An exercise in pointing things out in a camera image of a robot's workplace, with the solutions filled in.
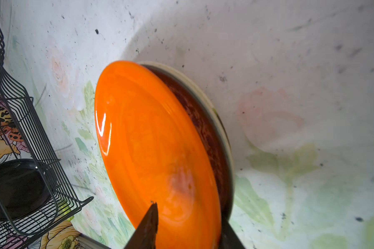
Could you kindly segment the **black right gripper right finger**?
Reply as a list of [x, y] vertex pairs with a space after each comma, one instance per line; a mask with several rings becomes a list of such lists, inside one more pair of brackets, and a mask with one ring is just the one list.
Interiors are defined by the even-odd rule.
[[222, 217], [219, 249], [245, 249], [227, 218]]

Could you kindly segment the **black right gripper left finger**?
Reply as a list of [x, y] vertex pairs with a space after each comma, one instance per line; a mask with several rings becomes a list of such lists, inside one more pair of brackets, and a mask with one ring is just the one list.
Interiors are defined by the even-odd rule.
[[157, 203], [153, 203], [124, 249], [155, 249], [159, 225]]

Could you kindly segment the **orange plate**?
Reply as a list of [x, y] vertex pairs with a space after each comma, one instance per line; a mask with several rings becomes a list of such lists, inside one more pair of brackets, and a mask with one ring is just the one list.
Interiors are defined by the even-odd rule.
[[183, 106], [150, 70], [116, 61], [95, 91], [98, 143], [134, 227], [157, 204], [158, 249], [214, 249], [221, 207], [205, 147]]

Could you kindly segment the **black wire dish rack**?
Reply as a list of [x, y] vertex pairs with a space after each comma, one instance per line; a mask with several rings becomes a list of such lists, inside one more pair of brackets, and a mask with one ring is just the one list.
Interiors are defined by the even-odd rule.
[[32, 159], [43, 177], [51, 199], [30, 215], [12, 220], [0, 200], [0, 249], [26, 249], [66, 221], [59, 218], [59, 203], [71, 206], [69, 216], [91, 202], [74, 191], [56, 156], [26, 88], [5, 69], [5, 44], [0, 28], [0, 164]]

